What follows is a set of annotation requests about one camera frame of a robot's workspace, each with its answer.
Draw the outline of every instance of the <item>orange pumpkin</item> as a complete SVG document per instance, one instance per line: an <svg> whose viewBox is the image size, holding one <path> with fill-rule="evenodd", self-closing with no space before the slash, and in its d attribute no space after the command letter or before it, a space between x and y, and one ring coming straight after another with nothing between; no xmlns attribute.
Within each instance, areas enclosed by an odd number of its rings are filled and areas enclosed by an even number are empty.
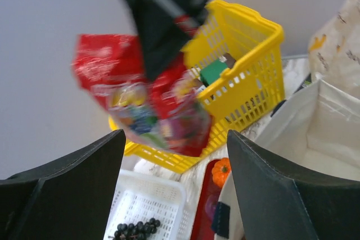
<svg viewBox="0 0 360 240"><path fill-rule="evenodd" d="M227 157L222 158L215 163L211 173L213 175L213 182L219 188L223 188L229 173L231 172L230 160Z"/></svg>

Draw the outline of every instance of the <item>black berry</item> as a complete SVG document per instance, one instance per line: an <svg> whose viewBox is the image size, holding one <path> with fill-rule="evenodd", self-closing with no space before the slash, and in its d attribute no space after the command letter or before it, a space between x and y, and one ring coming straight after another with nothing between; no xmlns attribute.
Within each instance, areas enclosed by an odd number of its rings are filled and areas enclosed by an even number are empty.
<svg viewBox="0 0 360 240"><path fill-rule="evenodd" d="M135 236L135 235L138 234L138 233L139 233L138 228L134 228L134 229L132 229L132 231L131 231L131 235L132 235L132 236Z"/></svg>
<svg viewBox="0 0 360 240"><path fill-rule="evenodd" d="M126 224L121 225L121 230L127 230L127 229L128 229L128 226Z"/></svg>
<svg viewBox="0 0 360 240"><path fill-rule="evenodd" d="M161 225L161 222L160 222L160 220L155 220L155 223L154 223L154 225L156 226L156 227L160 227L160 225Z"/></svg>
<svg viewBox="0 0 360 240"><path fill-rule="evenodd" d="M128 226L128 230L132 231L135 228L135 225L133 223L130 223Z"/></svg>
<svg viewBox="0 0 360 240"><path fill-rule="evenodd" d="M146 236L143 233L139 233L137 236L137 240L146 240Z"/></svg>
<svg viewBox="0 0 360 240"><path fill-rule="evenodd" d="M144 231L144 225L141 223L141 224L138 224L137 225L137 229L139 230L139 232L143 232Z"/></svg>
<svg viewBox="0 0 360 240"><path fill-rule="evenodd" d="M125 231L123 232L123 235L124 235L125 237L130 236L130 232L129 232L128 230L125 230Z"/></svg>
<svg viewBox="0 0 360 240"><path fill-rule="evenodd" d="M151 231L152 231L152 226L147 226L145 228L145 233L151 233Z"/></svg>

